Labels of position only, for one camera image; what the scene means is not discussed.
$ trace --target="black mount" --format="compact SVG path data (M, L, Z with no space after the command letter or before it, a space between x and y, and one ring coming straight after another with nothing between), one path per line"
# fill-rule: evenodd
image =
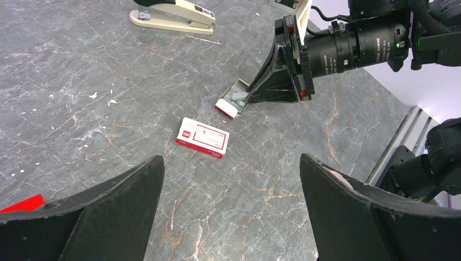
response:
M432 128L426 138L428 154L416 156L400 146L376 186L421 202L429 202L443 190L461 194L461 118Z
M418 35L418 27L414 26L413 30ZM423 64L461 66L461 31L415 37L412 40L412 70L420 70Z
M288 15L275 21L272 52L246 90L248 103L295 103L315 94L307 48L301 46L295 20Z

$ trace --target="box label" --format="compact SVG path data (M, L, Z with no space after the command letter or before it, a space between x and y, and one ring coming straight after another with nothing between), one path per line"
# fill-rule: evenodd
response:
M208 11L207 9L203 9L203 8L201 8L201 7L198 7L198 6L194 6L194 7L195 7L195 10L197 10L197 11L199 11L199 12L202 12L202 13L204 13L204 14L207 14L207 15L209 15L209 16L215 18L215 15L213 14L213 12Z
M217 132L205 126L197 126L203 128L204 132L196 132L193 140L220 150L224 148L224 141L226 140L224 133Z

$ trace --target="red object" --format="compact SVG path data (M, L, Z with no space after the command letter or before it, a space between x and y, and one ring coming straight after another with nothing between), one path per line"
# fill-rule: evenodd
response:
M183 137L190 137L190 132L187 132L187 131L183 131Z
M191 148L193 150L200 151L200 152L206 153L208 155L215 156L217 158L222 159L222 154L221 153L217 153L217 152L209 150L207 148L197 146L195 144L186 142L184 140L176 139L176 144L181 144L181 145L183 145L183 146L185 146L187 148Z
M38 209L41 205L44 205L46 203L45 199L42 197L42 195L38 194L35 195L31 198L28 198L24 201L21 201L17 204L14 204L8 208L0 210L1 213L9 213L9 212L14 212L14 211L34 211Z
M307 91L305 91L305 90L304 90L304 91L301 91L301 100L302 100L302 101L305 100L304 98L306 97L306 95L307 95Z
M234 119L234 117L230 116L229 114L227 114L227 112L221 110L221 108L219 108L218 106L215 105L215 107L217 107L218 110L222 111L222 113L226 114L227 116L229 116L232 120Z

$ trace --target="white stapler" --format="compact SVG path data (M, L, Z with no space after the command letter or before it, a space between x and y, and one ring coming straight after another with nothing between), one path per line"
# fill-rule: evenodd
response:
M134 2L139 7L138 10L131 11L129 18L137 26L213 34L215 14L203 7L185 0L134 0Z

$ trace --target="red and white box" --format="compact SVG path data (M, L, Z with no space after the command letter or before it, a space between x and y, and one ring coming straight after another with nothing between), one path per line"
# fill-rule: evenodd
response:
M212 126L183 118L176 144L222 158L226 153L229 133Z

